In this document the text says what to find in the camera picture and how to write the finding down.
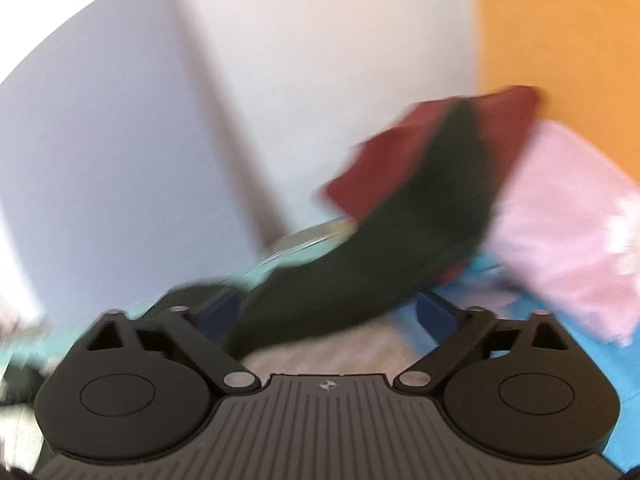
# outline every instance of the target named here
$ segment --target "red cloth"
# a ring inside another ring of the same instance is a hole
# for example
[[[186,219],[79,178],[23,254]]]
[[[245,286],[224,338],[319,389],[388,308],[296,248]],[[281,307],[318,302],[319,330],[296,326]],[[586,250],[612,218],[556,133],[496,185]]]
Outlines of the red cloth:
[[[455,99],[418,103],[396,126],[361,144],[351,167],[327,184],[325,194],[353,219],[366,218],[404,184]],[[478,114],[480,137],[492,154],[499,188],[529,139],[540,92],[529,86],[512,86],[473,97],[471,102]],[[462,267],[463,262],[447,271],[441,283],[454,279]]]

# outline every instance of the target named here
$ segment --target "dark green cloth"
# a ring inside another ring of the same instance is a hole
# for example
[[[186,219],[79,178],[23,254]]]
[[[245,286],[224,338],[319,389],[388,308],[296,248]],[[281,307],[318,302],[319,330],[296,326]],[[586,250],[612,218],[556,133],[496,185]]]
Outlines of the dark green cloth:
[[[496,186],[468,101],[449,109],[407,182],[355,234],[311,263],[276,269],[254,289],[223,345],[236,359],[385,314],[469,257]]]

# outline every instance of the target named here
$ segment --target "blue cloth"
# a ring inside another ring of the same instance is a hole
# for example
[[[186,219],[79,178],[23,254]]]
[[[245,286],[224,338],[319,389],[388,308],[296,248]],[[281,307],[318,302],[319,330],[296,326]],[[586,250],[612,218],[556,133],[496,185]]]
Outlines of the blue cloth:
[[[435,291],[451,298],[462,292],[472,294],[476,288],[482,296],[491,286],[500,286],[500,281],[496,280],[498,273],[497,266],[492,264],[490,258],[479,256],[456,282],[438,287]],[[516,300],[505,306],[503,312],[505,317],[511,319],[527,319],[531,311],[536,309],[555,310],[552,305],[532,294],[520,291]],[[417,321],[415,304],[401,307],[392,317],[419,352],[426,354],[436,347],[434,340]],[[636,333],[631,346],[620,348],[615,344],[597,341],[567,316],[556,313],[556,317],[600,367],[620,397],[620,418],[604,455],[624,471],[640,465],[640,331]]]

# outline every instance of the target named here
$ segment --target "pink fabric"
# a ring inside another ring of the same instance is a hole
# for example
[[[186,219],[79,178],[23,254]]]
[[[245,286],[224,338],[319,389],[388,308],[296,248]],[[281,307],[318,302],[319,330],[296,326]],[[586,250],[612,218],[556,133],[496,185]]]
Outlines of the pink fabric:
[[[628,344],[640,319],[638,274],[618,274],[608,222],[638,187],[569,128],[547,120],[535,128],[484,248],[597,337]]]

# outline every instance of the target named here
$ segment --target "orange wall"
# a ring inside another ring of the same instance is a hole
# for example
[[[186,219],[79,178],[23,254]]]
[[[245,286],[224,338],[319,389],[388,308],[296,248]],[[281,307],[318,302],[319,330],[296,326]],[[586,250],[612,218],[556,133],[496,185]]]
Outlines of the orange wall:
[[[640,0],[477,0],[481,87],[531,84],[544,114],[640,180]]]

